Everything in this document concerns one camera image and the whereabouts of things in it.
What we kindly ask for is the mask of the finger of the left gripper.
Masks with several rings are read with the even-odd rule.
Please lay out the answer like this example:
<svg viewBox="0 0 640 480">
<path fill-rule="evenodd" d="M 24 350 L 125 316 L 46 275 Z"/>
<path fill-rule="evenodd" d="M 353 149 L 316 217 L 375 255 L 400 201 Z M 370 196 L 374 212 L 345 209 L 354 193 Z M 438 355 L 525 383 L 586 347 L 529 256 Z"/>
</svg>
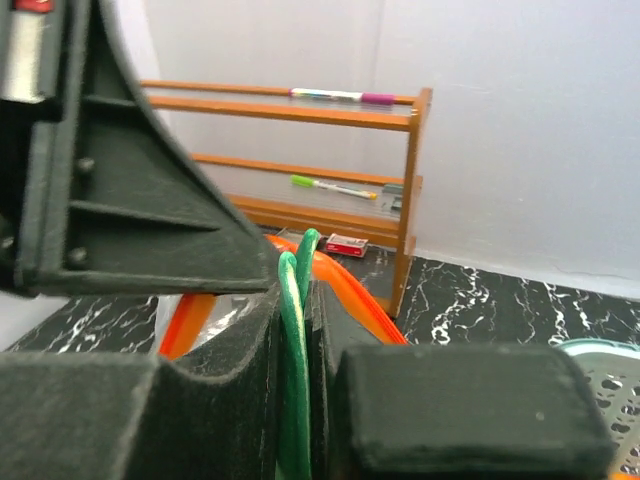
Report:
<svg viewBox="0 0 640 480">
<path fill-rule="evenodd" d="M 153 112 L 109 1 L 1 5 L 1 288 L 255 293 L 276 252 Z"/>
</svg>

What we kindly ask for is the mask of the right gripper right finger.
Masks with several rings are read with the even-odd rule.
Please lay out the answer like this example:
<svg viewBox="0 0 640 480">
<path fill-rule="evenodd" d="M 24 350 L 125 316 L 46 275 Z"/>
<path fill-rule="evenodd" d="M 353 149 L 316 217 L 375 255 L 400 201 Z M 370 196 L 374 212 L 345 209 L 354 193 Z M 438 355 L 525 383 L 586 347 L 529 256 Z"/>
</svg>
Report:
<svg viewBox="0 0 640 480">
<path fill-rule="evenodd" d="M 544 345 L 386 345 L 322 281 L 307 298 L 316 479 L 602 479 L 614 445 Z"/>
</svg>

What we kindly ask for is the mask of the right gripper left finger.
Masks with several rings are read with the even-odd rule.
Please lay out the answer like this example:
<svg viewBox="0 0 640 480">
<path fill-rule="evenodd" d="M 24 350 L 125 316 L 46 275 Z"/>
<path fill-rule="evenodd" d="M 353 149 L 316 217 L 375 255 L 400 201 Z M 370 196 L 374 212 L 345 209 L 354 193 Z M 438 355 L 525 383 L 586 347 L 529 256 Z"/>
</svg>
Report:
<svg viewBox="0 0 640 480">
<path fill-rule="evenodd" d="M 5 479 L 270 479 L 279 294 L 176 359 L 138 353 L 1 357 Z"/>
</svg>

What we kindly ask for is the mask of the clear orange zip top bag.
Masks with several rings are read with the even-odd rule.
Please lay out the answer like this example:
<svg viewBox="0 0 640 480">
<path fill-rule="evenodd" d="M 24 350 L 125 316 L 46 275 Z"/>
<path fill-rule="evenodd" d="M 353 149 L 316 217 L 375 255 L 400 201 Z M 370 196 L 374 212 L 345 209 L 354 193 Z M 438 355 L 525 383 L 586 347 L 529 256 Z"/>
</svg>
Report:
<svg viewBox="0 0 640 480">
<path fill-rule="evenodd" d="M 314 253 L 313 277 L 328 283 L 340 304 L 355 320 L 386 344 L 404 344 L 405 337 L 381 304 L 345 267 L 328 255 Z M 176 359 L 230 326 L 239 312 L 230 308 L 230 295 L 185 294 L 158 301 L 155 344 L 152 348 Z"/>
</svg>

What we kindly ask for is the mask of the red green dragon fruit toy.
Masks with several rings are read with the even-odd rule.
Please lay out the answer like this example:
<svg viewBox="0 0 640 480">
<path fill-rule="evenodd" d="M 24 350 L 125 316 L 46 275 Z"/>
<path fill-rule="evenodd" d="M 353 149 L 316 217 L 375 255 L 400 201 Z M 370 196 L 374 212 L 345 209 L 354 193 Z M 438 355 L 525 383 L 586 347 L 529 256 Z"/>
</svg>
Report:
<svg viewBox="0 0 640 480">
<path fill-rule="evenodd" d="M 317 230 L 307 230 L 297 250 L 294 253 L 283 252 L 278 262 L 283 393 L 277 465 L 282 479 L 312 477 L 311 401 L 304 308 L 319 238 Z"/>
</svg>

